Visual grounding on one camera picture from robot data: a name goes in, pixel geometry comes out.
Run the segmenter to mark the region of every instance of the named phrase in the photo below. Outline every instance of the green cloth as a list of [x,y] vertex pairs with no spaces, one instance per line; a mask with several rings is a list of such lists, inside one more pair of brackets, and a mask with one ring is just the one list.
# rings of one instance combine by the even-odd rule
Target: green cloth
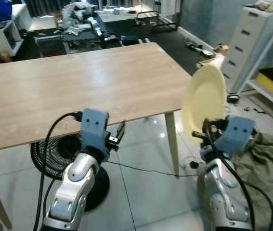
[[[257,134],[244,150],[233,157],[238,175],[245,181],[261,188],[273,202],[273,136]],[[268,230],[271,211],[266,198],[247,186],[255,213],[255,229]]]

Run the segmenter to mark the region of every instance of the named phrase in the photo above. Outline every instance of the wooden table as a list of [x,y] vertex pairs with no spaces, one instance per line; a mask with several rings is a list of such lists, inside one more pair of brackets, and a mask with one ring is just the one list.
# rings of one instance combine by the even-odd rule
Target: wooden table
[[[110,125],[165,114],[178,174],[173,112],[182,107],[189,80],[153,42],[0,64],[0,149],[42,140],[58,117],[86,107],[107,111]],[[78,132],[79,126],[65,119],[53,135]],[[1,201],[0,218],[12,226]]]

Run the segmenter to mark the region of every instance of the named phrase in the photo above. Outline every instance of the black fan base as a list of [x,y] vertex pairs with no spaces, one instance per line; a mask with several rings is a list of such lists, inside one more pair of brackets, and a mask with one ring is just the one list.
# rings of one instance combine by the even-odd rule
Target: black fan base
[[98,207],[106,198],[109,191],[110,181],[107,171],[100,167],[95,175],[95,182],[92,190],[86,198],[86,206],[84,211],[88,212]]

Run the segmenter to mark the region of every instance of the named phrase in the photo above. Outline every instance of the blue container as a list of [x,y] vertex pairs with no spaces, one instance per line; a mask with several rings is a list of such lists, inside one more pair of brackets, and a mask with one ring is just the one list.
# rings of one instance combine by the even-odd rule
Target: blue container
[[0,0],[0,22],[11,20],[12,2],[8,0]]

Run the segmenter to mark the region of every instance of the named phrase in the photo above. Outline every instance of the plate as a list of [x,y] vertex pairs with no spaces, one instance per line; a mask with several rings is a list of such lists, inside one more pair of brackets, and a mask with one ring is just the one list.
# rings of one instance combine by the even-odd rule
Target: plate
[[183,128],[188,137],[201,143],[202,139],[192,137],[192,132],[202,132],[205,118],[224,118],[225,105],[226,86],[222,72],[209,64],[199,68],[189,82],[182,107]]

